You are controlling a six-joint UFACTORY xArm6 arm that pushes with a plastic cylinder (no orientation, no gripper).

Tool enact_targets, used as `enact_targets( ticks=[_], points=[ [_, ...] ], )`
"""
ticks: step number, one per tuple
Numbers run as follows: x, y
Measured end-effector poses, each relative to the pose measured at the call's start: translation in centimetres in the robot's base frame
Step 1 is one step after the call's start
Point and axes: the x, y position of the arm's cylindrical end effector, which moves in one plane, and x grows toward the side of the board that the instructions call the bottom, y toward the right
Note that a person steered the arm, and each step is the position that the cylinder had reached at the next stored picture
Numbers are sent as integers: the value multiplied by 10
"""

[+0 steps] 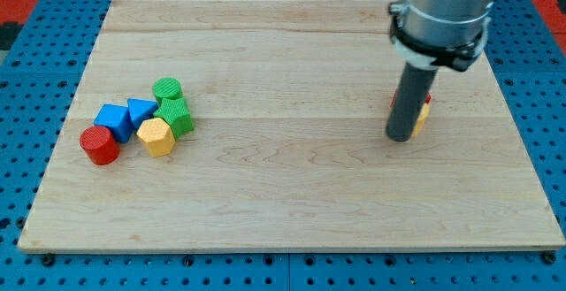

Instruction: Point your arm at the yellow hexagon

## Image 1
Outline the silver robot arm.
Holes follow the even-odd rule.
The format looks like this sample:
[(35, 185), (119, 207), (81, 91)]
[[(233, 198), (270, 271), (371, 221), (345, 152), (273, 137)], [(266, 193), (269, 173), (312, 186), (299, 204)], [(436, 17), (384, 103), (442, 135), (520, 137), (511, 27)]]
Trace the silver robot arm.
[(466, 71), (487, 44), (495, 0), (396, 0), (387, 7), (390, 40), (408, 65)]

